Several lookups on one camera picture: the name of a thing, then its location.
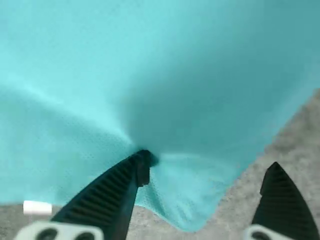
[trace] screw hole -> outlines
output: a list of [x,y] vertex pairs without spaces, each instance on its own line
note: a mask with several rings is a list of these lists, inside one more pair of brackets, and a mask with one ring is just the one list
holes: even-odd
[[267,234],[265,234],[264,232],[261,232],[261,231],[253,232],[251,237],[254,240],[271,240],[271,238]]
[[91,232],[81,233],[75,240],[95,240],[95,236]]
[[58,231],[54,228],[48,228],[38,234],[36,240],[54,240],[58,235]]

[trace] mounting hole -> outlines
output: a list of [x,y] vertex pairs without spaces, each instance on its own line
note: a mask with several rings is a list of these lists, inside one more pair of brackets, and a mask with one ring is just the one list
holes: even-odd
[[91,232],[81,233],[75,240],[95,240],[95,236]]
[[251,235],[254,240],[271,240],[271,238],[262,231],[254,231]]
[[47,228],[40,232],[36,240],[54,240],[58,235],[58,231],[54,228]]

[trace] gray carpet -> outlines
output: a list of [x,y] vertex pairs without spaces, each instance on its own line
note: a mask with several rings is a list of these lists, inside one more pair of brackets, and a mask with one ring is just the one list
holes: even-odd
[[[128,240],[239,240],[259,202],[266,169],[278,161],[304,196],[320,228],[320,91],[258,156],[231,187],[207,225],[195,233],[180,232],[152,212],[136,207]],[[11,240],[22,226],[44,219],[24,216],[21,205],[0,207],[0,239]]]

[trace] turquoise cloth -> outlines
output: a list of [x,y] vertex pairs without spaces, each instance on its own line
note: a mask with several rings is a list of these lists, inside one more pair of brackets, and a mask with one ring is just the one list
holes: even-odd
[[320,86],[319,0],[0,0],[1,204],[63,205],[139,149],[203,227]]

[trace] gray floor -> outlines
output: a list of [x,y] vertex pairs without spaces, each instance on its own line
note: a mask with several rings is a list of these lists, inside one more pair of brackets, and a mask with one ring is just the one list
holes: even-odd
[[[265,155],[258,157],[229,189],[205,228],[196,233],[180,232],[152,212],[136,207],[127,239],[241,239],[259,202],[258,192],[264,173],[274,161],[278,161],[296,183],[320,228],[319,156],[320,91],[266,148]],[[24,216],[21,205],[0,207],[0,239],[11,240],[18,229],[38,219],[43,217]]]

